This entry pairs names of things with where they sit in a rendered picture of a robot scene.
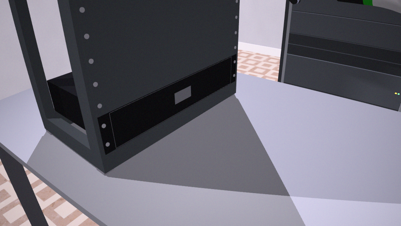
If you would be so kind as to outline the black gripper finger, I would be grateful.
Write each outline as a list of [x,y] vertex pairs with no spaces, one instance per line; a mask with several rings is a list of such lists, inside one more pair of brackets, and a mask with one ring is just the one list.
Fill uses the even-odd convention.
[[300,0],[289,0],[293,5],[300,2]]

